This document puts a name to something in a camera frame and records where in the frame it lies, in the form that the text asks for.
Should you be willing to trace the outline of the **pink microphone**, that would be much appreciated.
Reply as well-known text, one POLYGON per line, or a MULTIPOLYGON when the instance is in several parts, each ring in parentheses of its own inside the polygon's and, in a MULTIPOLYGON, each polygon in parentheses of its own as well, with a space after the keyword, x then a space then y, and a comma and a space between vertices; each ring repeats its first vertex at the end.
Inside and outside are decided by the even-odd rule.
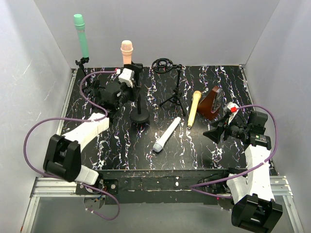
POLYGON ((132 53, 133 53, 133 44, 130 40, 123 40, 121 43, 121 53, 123 57, 123 64, 131 64, 132 63, 132 53))

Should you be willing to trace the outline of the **black round base stand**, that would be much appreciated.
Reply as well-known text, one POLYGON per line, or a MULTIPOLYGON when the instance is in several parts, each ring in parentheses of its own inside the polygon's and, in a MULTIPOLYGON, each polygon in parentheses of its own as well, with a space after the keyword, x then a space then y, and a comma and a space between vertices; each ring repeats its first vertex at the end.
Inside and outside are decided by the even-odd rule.
POLYGON ((92 91, 91 91, 92 101, 101 107, 105 107, 106 105, 106 91, 105 87, 100 85, 100 80, 95 80, 92 83, 92 91))
POLYGON ((149 111, 145 108, 142 108, 141 106, 141 95, 139 93, 138 100, 136 101, 137 103, 137 110, 132 111, 130 113, 130 119, 132 122, 137 123, 137 124, 143 124, 146 123, 149 119, 149 111))

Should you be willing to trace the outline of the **yellow microphone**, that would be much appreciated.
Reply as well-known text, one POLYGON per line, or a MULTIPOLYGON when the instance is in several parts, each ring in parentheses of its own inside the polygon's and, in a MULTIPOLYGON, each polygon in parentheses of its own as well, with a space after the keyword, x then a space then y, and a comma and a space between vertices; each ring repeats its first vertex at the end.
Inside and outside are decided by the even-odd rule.
POLYGON ((193 96, 192 96, 190 114, 189 114, 188 123, 187 123, 188 128, 191 128, 193 126, 195 116, 196 116, 197 107, 199 104, 199 100, 201 99, 201 96, 202 96, 202 94, 200 91, 195 91, 193 96))

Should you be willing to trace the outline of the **white microphone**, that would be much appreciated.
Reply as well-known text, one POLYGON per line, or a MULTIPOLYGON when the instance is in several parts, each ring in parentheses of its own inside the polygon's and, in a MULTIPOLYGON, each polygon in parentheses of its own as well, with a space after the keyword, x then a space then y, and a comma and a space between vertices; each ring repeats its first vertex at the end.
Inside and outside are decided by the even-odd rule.
POLYGON ((163 133, 163 135, 154 143, 153 150, 155 152, 160 152, 163 148, 171 134, 174 132, 175 128, 179 125, 181 121, 180 117, 176 117, 174 121, 170 124, 167 130, 163 133))

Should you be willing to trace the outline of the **green microphone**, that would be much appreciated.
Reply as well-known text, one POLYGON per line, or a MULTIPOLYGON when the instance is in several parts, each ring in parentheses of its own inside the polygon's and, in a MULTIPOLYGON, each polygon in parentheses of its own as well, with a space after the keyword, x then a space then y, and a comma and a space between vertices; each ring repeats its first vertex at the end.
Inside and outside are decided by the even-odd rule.
POLYGON ((89 50, 88 50, 88 44, 86 39, 86 33, 85 33, 85 22, 84 18, 81 14, 74 14, 74 25, 77 30, 80 46, 81 46, 81 52, 83 58, 89 57, 89 50))

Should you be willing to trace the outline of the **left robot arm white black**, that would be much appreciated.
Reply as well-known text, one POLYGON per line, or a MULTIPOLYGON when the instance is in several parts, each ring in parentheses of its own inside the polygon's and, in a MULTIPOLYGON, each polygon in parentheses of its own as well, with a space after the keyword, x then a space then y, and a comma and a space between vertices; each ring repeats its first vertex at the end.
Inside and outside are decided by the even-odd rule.
POLYGON ((81 153, 97 135, 108 130, 109 117, 128 101, 140 101, 139 74, 143 65, 130 63, 116 69, 118 80, 101 86, 99 80, 81 82, 81 94, 93 102, 95 112, 74 130, 50 138, 43 169, 68 182, 94 185, 99 173, 81 162, 81 153))

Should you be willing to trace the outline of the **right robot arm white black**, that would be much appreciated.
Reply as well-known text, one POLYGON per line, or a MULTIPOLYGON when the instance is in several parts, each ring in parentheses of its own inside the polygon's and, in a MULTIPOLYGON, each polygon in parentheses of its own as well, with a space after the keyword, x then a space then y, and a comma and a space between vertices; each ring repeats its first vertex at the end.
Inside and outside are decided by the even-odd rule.
POLYGON ((264 134, 268 116, 252 111, 245 125, 239 125, 235 116, 236 113, 227 111, 223 118, 212 123, 213 129, 203 135, 215 143, 230 136, 242 141, 247 169, 259 167, 239 177, 235 177, 235 172, 229 174, 226 184, 234 201, 231 223, 254 233, 270 233, 281 218, 283 209, 275 202, 269 163, 265 161, 272 148, 270 137, 264 134))

